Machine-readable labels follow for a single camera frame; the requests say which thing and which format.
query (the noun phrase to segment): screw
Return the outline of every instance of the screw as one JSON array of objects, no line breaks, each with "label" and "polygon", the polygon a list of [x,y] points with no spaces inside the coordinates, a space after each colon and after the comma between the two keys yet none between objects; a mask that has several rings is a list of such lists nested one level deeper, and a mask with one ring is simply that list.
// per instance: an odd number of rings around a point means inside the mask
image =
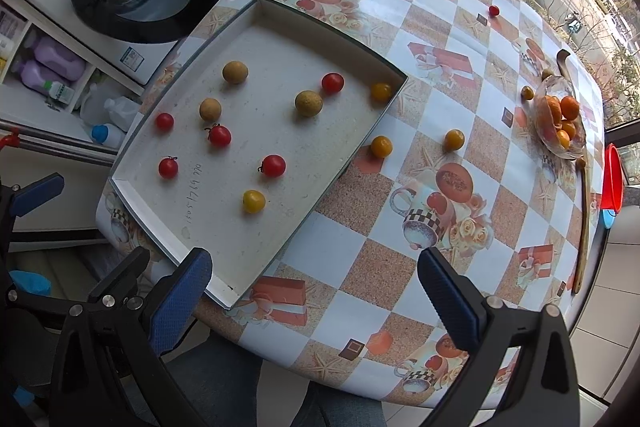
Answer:
[{"label": "screw", "polygon": [[102,298],[102,304],[107,306],[107,308],[111,308],[116,303],[116,299],[113,298],[113,295],[105,295]]},{"label": "screw", "polygon": [[560,314],[560,308],[558,308],[558,306],[556,306],[555,304],[547,304],[545,306],[545,310],[552,317],[558,317],[558,315]]},{"label": "screw", "polygon": [[489,308],[493,308],[494,310],[499,310],[504,306],[504,301],[497,295],[489,295],[486,298],[486,303],[489,305]]},{"label": "screw", "polygon": [[142,306],[143,302],[142,297],[132,297],[127,301],[127,308],[130,310],[137,310]]},{"label": "screw", "polygon": [[71,306],[71,308],[69,308],[69,315],[71,315],[72,317],[78,317],[78,315],[81,313],[82,305],[80,304],[74,304],[73,306]]}]

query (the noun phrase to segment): person's leg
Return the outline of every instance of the person's leg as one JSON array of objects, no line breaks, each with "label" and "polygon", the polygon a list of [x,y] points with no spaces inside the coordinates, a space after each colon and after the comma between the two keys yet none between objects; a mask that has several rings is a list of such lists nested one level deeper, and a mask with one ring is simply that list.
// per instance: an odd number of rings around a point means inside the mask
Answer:
[{"label": "person's leg", "polygon": [[291,427],[386,427],[377,400],[310,382]]},{"label": "person's leg", "polygon": [[[166,367],[203,420],[215,427],[255,427],[262,359],[211,331],[209,338]],[[140,418],[155,423],[137,386],[125,391]]]}]

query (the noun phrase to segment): fruit bowl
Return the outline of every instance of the fruit bowl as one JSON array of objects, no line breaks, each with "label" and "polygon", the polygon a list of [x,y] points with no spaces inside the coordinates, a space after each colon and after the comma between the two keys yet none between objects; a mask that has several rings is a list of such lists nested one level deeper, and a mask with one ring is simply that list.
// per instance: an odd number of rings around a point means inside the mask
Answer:
[{"label": "fruit bowl", "polygon": [[575,125],[575,136],[574,139],[571,140],[569,148],[565,149],[560,144],[560,140],[556,134],[558,130],[554,125],[551,110],[546,102],[546,95],[556,96],[559,100],[562,100],[565,96],[576,98],[574,85],[564,76],[548,76],[536,90],[536,95],[533,97],[532,103],[534,124],[542,143],[556,156],[567,160],[575,160],[583,155],[583,149],[586,143],[586,133],[584,131],[584,125],[582,124],[582,115],[579,114],[578,118],[573,121]]}]

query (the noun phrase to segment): blue bottle cap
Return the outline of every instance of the blue bottle cap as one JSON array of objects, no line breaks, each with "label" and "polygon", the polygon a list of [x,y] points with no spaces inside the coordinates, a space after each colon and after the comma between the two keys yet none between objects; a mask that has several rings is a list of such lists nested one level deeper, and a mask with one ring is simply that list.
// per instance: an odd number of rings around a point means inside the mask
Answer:
[{"label": "blue bottle cap", "polygon": [[104,143],[108,136],[109,128],[106,125],[94,125],[94,128],[91,130],[91,138],[98,143]]}]

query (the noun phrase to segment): table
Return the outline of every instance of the table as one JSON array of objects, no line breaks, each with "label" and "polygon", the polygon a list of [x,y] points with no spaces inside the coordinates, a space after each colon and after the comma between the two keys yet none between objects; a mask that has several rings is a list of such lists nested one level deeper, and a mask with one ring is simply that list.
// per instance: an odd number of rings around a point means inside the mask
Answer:
[{"label": "table", "polygon": [[[249,1],[216,4],[168,58],[141,111]],[[574,165],[545,150],[519,95],[540,83],[542,68],[558,70],[554,57],[563,44],[521,0],[279,1],[358,39],[409,75],[372,133],[388,136],[394,150],[384,161],[360,150],[254,288],[226,312],[203,298],[195,315],[305,377],[433,407],[466,360],[415,274],[434,234],[454,268],[484,295],[512,307],[571,309],[581,188]],[[490,4],[499,16],[488,16]],[[591,243],[603,179],[602,96],[574,55],[568,64],[592,168]],[[445,154],[441,143],[452,128],[464,132],[465,145]],[[109,185],[96,217],[120,250],[148,248],[145,273],[161,277],[168,261]],[[488,407],[510,377],[514,353],[495,378]]]}]

